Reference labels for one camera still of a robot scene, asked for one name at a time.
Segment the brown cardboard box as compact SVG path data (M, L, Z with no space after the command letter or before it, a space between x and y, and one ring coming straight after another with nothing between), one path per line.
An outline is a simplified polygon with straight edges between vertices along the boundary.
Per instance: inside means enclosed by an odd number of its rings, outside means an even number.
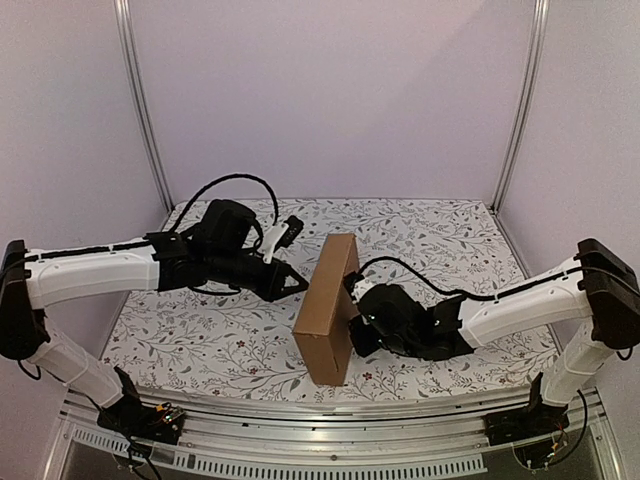
M299 353L316 385L344 384L352 354L348 322L357 311L343 280L358 269L355 235L328 235L293 329Z

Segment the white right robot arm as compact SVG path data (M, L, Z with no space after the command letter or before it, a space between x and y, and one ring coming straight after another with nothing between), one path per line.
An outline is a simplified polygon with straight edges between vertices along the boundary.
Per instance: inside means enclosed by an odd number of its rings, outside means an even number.
M557 267L507 290L444 291L443 300L430 307L398 284L367 279L363 270L348 273L343 284L357 309L349 335L361 357L384 349L444 361L513 333L581 321L560 357L533 383L531 403L518 412L517 427L527 436L552 424L555 408L566 406L609 357L639 344L636 275L593 238L579 242L577 253Z

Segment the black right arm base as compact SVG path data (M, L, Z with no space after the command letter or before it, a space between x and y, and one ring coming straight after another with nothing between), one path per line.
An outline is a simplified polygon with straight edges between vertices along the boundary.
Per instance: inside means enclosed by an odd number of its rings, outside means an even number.
M554 406L542 397L543 374L539 373L531 384L528 403L525 406L486 414L482 417L484 433L490 446L530 440L546 435L546 439L515 447L514 456L528 470L548 467L559 449L557 440L550 435L563 436L569 426L568 405Z

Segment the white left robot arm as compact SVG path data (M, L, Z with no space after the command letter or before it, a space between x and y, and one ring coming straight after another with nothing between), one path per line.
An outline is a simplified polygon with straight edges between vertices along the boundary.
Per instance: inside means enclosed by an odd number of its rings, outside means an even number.
M275 302L301 293L307 281L276 257L302 232L291 215L268 229L256 213L232 200L212 201L194 225L148 233L124 243L70 250L29 250L20 240L5 250L1 267L1 356L28 362L108 409L128 434L148 426L127 376L101 363L46 317L51 306L126 292L188 289L220 296L248 290Z

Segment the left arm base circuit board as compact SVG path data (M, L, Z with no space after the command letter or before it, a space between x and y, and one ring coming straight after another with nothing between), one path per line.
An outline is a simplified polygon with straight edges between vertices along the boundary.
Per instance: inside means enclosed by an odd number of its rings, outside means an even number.
M156 405L153 408L153 424L169 425L177 429L178 423L183 420L185 410L179 406L173 406L169 402Z

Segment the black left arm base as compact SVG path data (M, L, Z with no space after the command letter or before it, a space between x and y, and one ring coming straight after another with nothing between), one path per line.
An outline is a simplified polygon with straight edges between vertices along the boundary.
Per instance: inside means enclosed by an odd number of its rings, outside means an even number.
M119 367L115 368L122 383L123 397L113 406L101 407L97 424L105 429L120 433L124 437L143 438L169 445L177 445L186 419L178 423L178 428L169 425L153 424L153 408L140 400L139 393L127 373Z

